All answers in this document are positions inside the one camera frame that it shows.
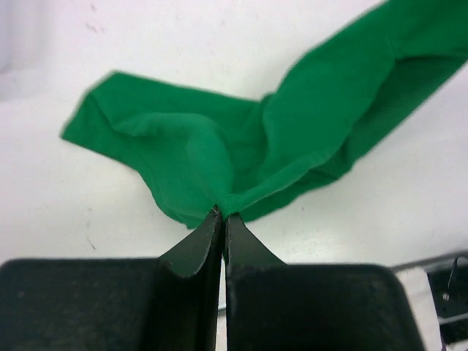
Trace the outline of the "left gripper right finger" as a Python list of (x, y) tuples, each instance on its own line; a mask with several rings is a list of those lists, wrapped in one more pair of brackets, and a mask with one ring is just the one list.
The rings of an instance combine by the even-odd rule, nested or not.
[(370, 264), (287, 264), (225, 222), (229, 350), (422, 350), (405, 291)]

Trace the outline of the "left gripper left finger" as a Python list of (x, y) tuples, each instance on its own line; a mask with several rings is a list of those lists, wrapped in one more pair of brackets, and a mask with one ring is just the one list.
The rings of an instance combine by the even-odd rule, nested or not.
[(223, 218), (160, 257), (1, 266), (3, 350), (214, 350)]

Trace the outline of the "green t shirt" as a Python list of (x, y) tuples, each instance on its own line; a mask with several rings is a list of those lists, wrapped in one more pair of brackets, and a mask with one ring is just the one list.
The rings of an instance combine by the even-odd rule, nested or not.
[(114, 73), (62, 138), (136, 170), (167, 216), (260, 218), (352, 169), (467, 61), (465, 1), (385, 1), (247, 100)]

